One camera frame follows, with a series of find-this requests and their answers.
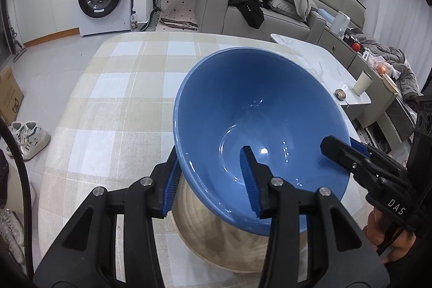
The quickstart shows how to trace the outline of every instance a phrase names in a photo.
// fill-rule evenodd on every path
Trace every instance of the floor mat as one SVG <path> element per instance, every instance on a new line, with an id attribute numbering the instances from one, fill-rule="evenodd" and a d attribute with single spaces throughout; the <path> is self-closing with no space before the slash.
<path id="1" fill-rule="evenodd" d="M 167 18 L 170 20 L 185 21 L 196 23 L 194 14 L 195 0 L 153 0 L 153 11 L 150 15 L 150 21 L 147 27 L 141 31 L 154 32 L 154 31 L 188 31 L 176 28 L 169 28 L 159 22 L 160 18 Z"/>
<path id="2" fill-rule="evenodd" d="M 195 20 L 195 0 L 161 0 L 161 14 L 159 19 L 169 19 L 176 21 L 187 21 L 197 24 Z M 172 28 L 166 26 L 160 21 L 157 24 L 156 31 L 173 31 L 173 32 L 198 32 L 188 29 Z"/>

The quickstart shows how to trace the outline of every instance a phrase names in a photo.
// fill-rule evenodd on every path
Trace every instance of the cardboard box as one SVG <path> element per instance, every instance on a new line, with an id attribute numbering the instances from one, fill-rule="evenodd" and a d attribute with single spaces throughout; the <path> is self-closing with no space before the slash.
<path id="1" fill-rule="evenodd" d="M 0 116 L 9 126 L 15 121 L 24 95 L 15 81 L 10 66 L 0 71 Z"/>

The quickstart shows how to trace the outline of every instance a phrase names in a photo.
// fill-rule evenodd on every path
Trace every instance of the sneaker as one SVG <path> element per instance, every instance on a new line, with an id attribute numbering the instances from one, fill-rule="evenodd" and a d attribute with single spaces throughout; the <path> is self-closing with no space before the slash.
<path id="1" fill-rule="evenodd" d="M 24 245 L 24 229 L 14 212 L 7 209 L 0 209 L 0 221 L 3 221 L 14 236 L 19 246 Z"/>
<path id="2" fill-rule="evenodd" d="M 12 253 L 17 263 L 22 265 L 24 263 L 24 254 L 22 252 L 22 249 L 15 240 L 15 237 L 10 230 L 8 223 L 3 221 L 3 218 L 0 218 L 0 235 L 8 246 L 7 249 L 10 251 L 10 253 Z"/>
<path id="3" fill-rule="evenodd" d="M 24 125 L 21 121 L 14 121 L 10 124 L 8 127 L 10 133 L 12 133 L 12 136 L 15 139 L 15 142 L 18 143 L 18 137 L 21 134 L 22 129 L 24 128 Z M 12 153 L 10 152 L 9 147 L 6 147 L 6 154 L 10 157 L 12 156 Z"/>
<path id="4" fill-rule="evenodd" d="M 30 160 L 50 142 L 51 136 L 48 132 L 38 126 L 36 121 L 29 121 L 24 124 L 24 128 L 18 138 L 21 146 L 22 158 Z"/>

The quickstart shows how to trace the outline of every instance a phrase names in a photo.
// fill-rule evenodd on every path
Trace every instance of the round table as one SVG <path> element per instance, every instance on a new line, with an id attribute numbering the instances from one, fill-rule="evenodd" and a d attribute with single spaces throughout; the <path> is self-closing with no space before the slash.
<path id="1" fill-rule="evenodd" d="M 52 137 L 39 200 L 42 255 L 94 187 L 126 188 L 166 161 L 174 145 L 172 110 L 181 82 L 201 58 L 233 46 L 278 52 L 325 85 L 302 53 L 276 43 L 206 33 L 113 36 L 79 79 Z M 347 118 L 346 124 L 358 139 Z M 370 209 L 365 194 L 351 177 L 342 203 L 360 225 Z M 260 274 L 229 272 L 196 256 L 181 240 L 171 216 L 154 219 L 153 226 L 165 286 L 258 285 Z M 122 229 L 119 216 L 116 272 L 124 280 Z"/>

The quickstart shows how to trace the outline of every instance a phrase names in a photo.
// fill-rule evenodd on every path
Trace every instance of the plastic bottle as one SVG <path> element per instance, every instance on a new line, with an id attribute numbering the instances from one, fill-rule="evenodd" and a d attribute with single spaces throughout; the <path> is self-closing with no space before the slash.
<path id="1" fill-rule="evenodd" d="M 133 10 L 130 16 L 130 30 L 132 32 L 138 31 L 138 17 L 136 12 Z"/>

